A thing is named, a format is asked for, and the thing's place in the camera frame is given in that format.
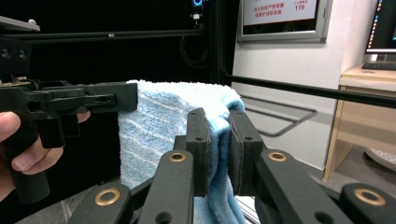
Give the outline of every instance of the finger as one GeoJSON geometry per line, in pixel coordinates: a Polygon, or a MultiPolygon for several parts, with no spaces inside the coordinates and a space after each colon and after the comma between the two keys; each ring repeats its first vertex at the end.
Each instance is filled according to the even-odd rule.
{"type": "Polygon", "coordinates": [[[14,134],[21,126],[20,118],[12,112],[0,113],[0,142],[14,134]]]}
{"type": "Polygon", "coordinates": [[[78,123],[84,122],[85,120],[87,120],[89,117],[91,116],[91,112],[85,112],[82,114],[77,114],[77,118],[78,118],[78,123]]]}
{"type": "Polygon", "coordinates": [[[34,175],[47,170],[61,158],[63,153],[64,149],[61,147],[48,149],[47,154],[44,155],[40,161],[36,162],[29,169],[23,171],[23,173],[26,175],[34,175]]]}
{"type": "Polygon", "coordinates": [[[7,159],[4,150],[0,151],[0,202],[15,189],[12,181],[11,172],[7,166],[7,159]]]}
{"type": "MultiPolygon", "coordinates": [[[[57,153],[60,153],[59,156],[61,156],[64,152],[62,148],[54,148],[53,150],[55,151],[55,153],[58,151],[57,153]]],[[[25,172],[29,170],[32,166],[34,166],[36,163],[41,161],[46,156],[47,153],[49,153],[49,150],[43,148],[41,144],[41,139],[38,138],[30,147],[26,148],[26,150],[24,150],[20,155],[18,155],[17,157],[14,158],[14,160],[12,160],[11,163],[12,168],[16,171],[25,172]]]]}

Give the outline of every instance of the wall sign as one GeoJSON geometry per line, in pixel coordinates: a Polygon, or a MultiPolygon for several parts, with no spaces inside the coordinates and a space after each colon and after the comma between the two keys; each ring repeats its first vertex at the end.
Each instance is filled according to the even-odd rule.
{"type": "Polygon", "coordinates": [[[326,41],[332,0],[241,0],[238,41],[326,41]]]}

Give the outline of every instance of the white wall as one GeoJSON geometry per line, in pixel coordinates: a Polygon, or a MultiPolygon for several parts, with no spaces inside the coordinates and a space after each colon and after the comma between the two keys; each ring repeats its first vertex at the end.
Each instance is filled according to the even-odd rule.
{"type": "MultiPolygon", "coordinates": [[[[233,74],[337,89],[342,72],[362,62],[374,7],[375,0],[333,0],[326,44],[237,43],[233,74]]],[[[262,137],[268,147],[283,149],[297,160],[323,169],[335,100],[238,83],[233,83],[233,88],[241,94],[315,108],[318,111],[315,117],[290,132],[279,137],[262,137]]],[[[279,120],[247,113],[256,127],[268,132],[286,125],[279,120]]]]}

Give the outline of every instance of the brass insert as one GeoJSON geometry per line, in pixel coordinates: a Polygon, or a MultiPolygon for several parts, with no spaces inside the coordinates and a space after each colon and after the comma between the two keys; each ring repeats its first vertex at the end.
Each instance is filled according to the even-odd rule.
{"type": "Polygon", "coordinates": [[[186,155],[179,152],[173,153],[169,156],[170,161],[184,161],[185,159],[186,159],[186,155]]]}
{"type": "Polygon", "coordinates": [[[107,206],[116,202],[119,199],[119,197],[120,197],[120,191],[118,189],[103,189],[96,195],[95,202],[99,206],[107,206]],[[103,196],[105,194],[112,194],[113,197],[108,200],[104,200],[103,196]]]}
{"type": "Polygon", "coordinates": [[[385,199],[381,195],[370,189],[355,189],[355,195],[361,201],[373,206],[383,206],[386,203],[385,199]]]}
{"type": "Polygon", "coordinates": [[[286,156],[280,152],[271,152],[270,154],[268,154],[268,157],[273,161],[285,161],[286,160],[286,156]]]}

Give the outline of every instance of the towel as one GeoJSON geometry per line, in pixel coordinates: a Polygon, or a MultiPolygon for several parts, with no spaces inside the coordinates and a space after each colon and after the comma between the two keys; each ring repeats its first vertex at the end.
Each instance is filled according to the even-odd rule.
{"type": "Polygon", "coordinates": [[[245,223],[228,177],[229,110],[245,110],[230,87],[204,83],[137,83],[134,112],[120,112],[120,180],[130,189],[155,174],[161,155],[185,135],[187,115],[203,108],[209,123],[208,194],[194,199],[194,223],[245,223]]]}

